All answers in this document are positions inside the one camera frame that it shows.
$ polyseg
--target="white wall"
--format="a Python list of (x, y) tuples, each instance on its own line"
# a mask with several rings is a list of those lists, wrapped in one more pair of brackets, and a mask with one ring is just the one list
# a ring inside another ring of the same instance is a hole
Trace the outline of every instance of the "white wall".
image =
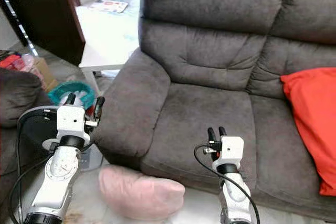
[(0, 50), (6, 50), (18, 42), (18, 37), (0, 8)]

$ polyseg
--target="gray sofa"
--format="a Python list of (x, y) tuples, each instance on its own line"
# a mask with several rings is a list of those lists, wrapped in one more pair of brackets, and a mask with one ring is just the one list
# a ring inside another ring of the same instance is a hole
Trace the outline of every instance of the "gray sofa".
[(279, 78), (336, 67), (336, 0), (141, 0), (139, 35), (95, 131), (111, 163), (217, 193), (193, 149), (223, 126), (257, 204), (336, 222)]
[[(50, 104), (51, 101), (37, 76), (0, 68), (0, 223), (5, 223), (8, 218), (8, 194), (17, 179), (17, 119), (30, 108)], [(20, 145), (22, 171), (46, 155), (31, 140), (48, 139), (50, 136), (56, 136), (56, 128), (52, 122), (46, 122), (43, 118), (27, 121), (22, 130)], [(23, 183), (24, 189), (29, 186), (34, 173), (27, 177)]]

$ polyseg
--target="red pillow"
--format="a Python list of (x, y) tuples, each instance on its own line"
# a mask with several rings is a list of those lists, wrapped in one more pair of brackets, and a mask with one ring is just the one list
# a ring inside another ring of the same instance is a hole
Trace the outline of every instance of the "red pillow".
[(320, 194), (336, 196), (336, 68), (304, 70), (281, 80), (296, 126), (322, 177)]

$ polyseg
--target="sofa seat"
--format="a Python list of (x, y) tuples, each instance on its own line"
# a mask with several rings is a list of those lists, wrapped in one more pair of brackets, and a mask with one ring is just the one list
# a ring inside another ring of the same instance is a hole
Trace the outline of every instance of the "sofa seat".
[[(250, 188), (256, 181), (256, 139), (249, 95), (189, 84), (171, 83), (160, 112), (151, 147), (141, 162), (146, 174), (167, 177), (184, 185), (218, 191), (216, 175), (203, 168), (194, 158), (194, 147), (207, 144), (207, 128), (213, 127), (219, 140), (218, 127), (228, 135), (241, 136), (244, 158), (241, 169)], [(208, 166), (209, 155), (199, 156)]]
[(281, 204), (282, 210), (334, 220), (336, 198), (319, 194), (320, 178), (297, 131), (289, 104), (258, 95), (250, 98), (257, 143), (255, 201), (276, 209)]

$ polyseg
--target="robotic arm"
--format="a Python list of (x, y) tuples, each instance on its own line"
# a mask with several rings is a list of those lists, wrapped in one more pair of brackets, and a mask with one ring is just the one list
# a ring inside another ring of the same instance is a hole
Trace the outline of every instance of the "robotic arm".
[[(251, 224), (252, 219), (249, 212), (251, 202), (256, 211), (257, 223), (260, 223), (258, 211), (250, 197), (250, 190), (239, 173), (244, 140), (237, 136), (227, 136), (223, 127), (219, 127), (219, 134), (220, 141), (217, 141), (214, 130), (209, 128), (208, 144), (199, 147), (206, 147), (203, 149), (203, 153), (211, 154), (212, 172), (218, 176), (221, 175), (219, 199), (222, 213), (220, 222), (221, 224)], [(195, 157), (200, 162), (196, 151), (197, 149), (195, 149)]]
[(99, 124), (104, 97), (97, 99), (93, 121), (86, 119), (84, 108), (74, 106), (74, 101), (75, 95), (70, 94), (66, 103), (59, 108), (37, 107), (23, 115), (43, 110), (47, 119), (56, 119), (58, 131), (55, 140), (43, 143), (47, 150), (53, 144), (57, 147), (45, 166), (43, 184), (24, 224), (61, 224), (64, 220), (71, 200), (72, 186), (79, 174), (81, 150), (90, 145), (88, 133)]

